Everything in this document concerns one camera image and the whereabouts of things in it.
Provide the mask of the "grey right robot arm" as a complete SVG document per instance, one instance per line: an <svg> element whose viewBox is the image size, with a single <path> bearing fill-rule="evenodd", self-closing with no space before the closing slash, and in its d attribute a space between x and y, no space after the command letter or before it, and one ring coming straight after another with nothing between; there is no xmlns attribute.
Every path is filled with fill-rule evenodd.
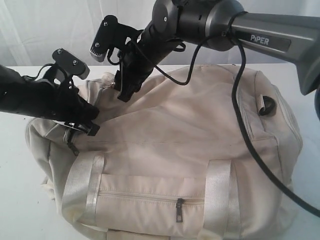
<svg viewBox="0 0 320 240"><path fill-rule="evenodd" d="M157 0L151 21L123 52L116 74L118 98L127 102L156 65L187 42L225 52L240 46L296 66L300 91L320 89L320 19L246 12L236 0Z"/></svg>

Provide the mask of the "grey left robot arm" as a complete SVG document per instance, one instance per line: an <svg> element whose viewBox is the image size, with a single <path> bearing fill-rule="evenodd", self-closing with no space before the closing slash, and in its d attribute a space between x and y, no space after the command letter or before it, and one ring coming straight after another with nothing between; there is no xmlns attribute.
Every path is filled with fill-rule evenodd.
<svg viewBox="0 0 320 240"><path fill-rule="evenodd" d="M71 74L57 64L47 67L43 78L38 79L1 66L1 112L56 121L95 136L100 129L93 122L99 115L98 108L79 95Z"/></svg>

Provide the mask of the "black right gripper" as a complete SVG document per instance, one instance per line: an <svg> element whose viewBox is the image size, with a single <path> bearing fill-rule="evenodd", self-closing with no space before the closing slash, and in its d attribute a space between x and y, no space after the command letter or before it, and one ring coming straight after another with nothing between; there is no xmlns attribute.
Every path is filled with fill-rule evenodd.
<svg viewBox="0 0 320 240"><path fill-rule="evenodd" d="M137 40L126 43L127 51L121 54L119 70L114 76L117 98L128 102L139 92L143 82L154 70L153 64L160 62L160 38L157 34L141 33Z"/></svg>

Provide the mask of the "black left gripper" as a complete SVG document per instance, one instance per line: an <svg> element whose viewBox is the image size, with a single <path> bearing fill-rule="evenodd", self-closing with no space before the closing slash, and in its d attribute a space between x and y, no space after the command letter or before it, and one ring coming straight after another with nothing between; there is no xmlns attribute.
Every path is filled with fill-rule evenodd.
<svg viewBox="0 0 320 240"><path fill-rule="evenodd" d="M26 116L54 120L56 124L88 136L95 136L101 128L92 121L81 123L97 118L99 109L79 96L70 85L63 86L47 79L24 79L22 93L22 113Z"/></svg>

